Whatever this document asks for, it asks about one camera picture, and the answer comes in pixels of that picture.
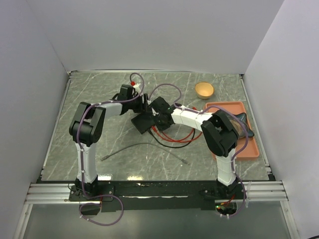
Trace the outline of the black network switch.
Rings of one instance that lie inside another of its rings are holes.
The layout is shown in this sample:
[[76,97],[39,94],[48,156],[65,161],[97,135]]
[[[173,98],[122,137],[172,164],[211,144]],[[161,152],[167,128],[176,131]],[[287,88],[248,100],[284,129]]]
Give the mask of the black network switch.
[[144,134],[155,126],[154,116],[152,113],[140,113],[131,119],[132,124],[140,134]]

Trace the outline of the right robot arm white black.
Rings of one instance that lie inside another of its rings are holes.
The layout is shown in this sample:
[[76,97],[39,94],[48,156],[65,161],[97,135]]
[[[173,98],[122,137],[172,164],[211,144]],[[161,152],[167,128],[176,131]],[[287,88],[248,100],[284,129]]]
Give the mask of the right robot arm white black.
[[238,179],[235,174],[235,152],[239,133],[222,110],[205,113],[180,104],[169,105],[162,97],[150,102],[154,120],[159,126],[180,124],[202,132],[217,162],[218,194],[230,198]]

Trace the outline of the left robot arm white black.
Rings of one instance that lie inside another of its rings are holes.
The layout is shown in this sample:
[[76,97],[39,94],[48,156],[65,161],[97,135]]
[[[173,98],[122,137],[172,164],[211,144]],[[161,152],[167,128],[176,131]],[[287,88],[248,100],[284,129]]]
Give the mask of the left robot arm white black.
[[76,191],[87,200],[94,200],[99,194],[96,169],[96,143],[99,141],[104,121],[120,116],[129,110],[141,113],[146,110],[147,94],[143,83],[122,85],[120,92],[112,99],[101,103],[81,102],[69,127],[69,134],[75,142],[78,154]]

